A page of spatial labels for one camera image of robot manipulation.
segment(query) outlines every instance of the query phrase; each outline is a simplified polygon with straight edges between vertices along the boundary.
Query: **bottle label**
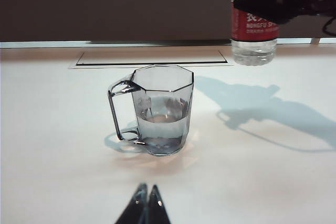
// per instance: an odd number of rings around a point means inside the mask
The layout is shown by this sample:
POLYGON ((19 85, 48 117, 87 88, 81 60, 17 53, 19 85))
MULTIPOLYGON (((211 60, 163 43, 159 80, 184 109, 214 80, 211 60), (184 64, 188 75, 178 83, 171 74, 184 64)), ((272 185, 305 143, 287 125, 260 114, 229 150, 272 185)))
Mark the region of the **bottle label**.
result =
POLYGON ((266 41, 276 39, 279 25, 257 15, 238 10, 232 4, 232 39, 240 41, 266 41))
POLYGON ((278 37, 279 25, 243 10, 232 9, 232 39, 240 41, 267 41, 278 37))

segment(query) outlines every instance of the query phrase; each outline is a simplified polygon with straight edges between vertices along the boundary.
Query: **gray wall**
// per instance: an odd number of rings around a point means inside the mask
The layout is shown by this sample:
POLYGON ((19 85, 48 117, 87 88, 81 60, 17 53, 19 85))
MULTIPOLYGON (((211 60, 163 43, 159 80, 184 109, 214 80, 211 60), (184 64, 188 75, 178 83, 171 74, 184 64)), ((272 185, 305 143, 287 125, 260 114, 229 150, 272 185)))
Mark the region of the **gray wall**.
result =
MULTIPOLYGON (((281 37, 326 37, 301 17, 281 37)), ((230 0, 1 0, 0 41, 230 38, 230 0)))

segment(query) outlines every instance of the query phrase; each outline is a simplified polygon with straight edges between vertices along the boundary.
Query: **white table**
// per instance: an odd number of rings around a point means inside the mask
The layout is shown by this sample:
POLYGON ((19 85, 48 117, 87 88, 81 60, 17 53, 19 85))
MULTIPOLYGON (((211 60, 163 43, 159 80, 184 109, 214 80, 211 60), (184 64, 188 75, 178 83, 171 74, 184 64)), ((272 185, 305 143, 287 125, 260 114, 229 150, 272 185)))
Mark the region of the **white table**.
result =
POLYGON ((79 50, 1 51, 2 223, 113 223, 140 182, 172 223, 335 223, 335 46, 189 68, 187 143, 161 158, 116 150, 106 91, 133 69, 69 70, 79 50))

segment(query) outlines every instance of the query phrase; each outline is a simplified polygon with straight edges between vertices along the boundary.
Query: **water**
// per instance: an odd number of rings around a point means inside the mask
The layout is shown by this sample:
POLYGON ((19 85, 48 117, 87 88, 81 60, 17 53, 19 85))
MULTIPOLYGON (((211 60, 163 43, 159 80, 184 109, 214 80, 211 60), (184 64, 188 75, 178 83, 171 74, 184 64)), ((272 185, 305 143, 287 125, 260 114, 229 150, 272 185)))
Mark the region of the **water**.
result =
POLYGON ((146 108, 137 112, 141 140, 146 143, 144 147, 156 156, 178 152, 189 130, 188 103, 182 99, 157 97, 148 99, 146 104, 146 108))
POLYGON ((240 65, 258 66, 271 62, 276 53, 277 40, 243 42, 232 40, 232 54, 240 65))

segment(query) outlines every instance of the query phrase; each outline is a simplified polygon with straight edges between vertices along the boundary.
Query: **glass mug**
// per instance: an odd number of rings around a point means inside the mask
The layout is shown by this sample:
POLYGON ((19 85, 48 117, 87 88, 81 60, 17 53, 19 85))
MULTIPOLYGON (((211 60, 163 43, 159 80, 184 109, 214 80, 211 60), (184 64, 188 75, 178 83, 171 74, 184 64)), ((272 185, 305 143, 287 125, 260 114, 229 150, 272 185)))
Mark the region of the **glass mug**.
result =
POLYGON ((194 73, 177 65, 150 65, 112 84, 108 98, 118 138, 142 145, 154 156, 178 152, 189 132, 193 88, 194 73), (138 125, 120 130, 113 97, 130 92, 138 125), (136 137, 125 139, 123 133, 136 137))

